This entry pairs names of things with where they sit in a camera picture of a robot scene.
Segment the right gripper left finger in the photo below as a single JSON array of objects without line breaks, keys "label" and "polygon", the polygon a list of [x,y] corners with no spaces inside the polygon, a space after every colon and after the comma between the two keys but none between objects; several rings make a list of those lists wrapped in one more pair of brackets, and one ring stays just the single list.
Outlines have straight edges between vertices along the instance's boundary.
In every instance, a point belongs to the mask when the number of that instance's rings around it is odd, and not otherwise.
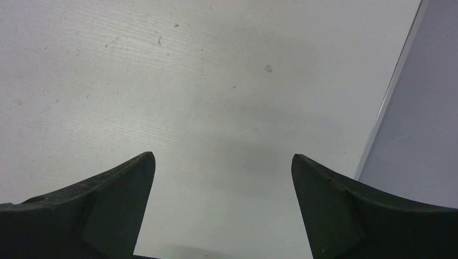
[{"label": "right gripper left finger", "polygon": [[1,258],[134,258],[153,184],[152,152],[80,182],[1,204]]}]

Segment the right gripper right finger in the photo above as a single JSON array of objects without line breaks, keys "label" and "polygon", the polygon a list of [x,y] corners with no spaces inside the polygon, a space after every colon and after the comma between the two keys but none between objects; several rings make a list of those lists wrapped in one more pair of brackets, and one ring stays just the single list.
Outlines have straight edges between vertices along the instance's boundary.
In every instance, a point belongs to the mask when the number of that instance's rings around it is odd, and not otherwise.
[{"label": "right gripper right finger", "polygon": [[291,173],[314,258],[457,258],[457,209],[383,192],[302,154]]}]

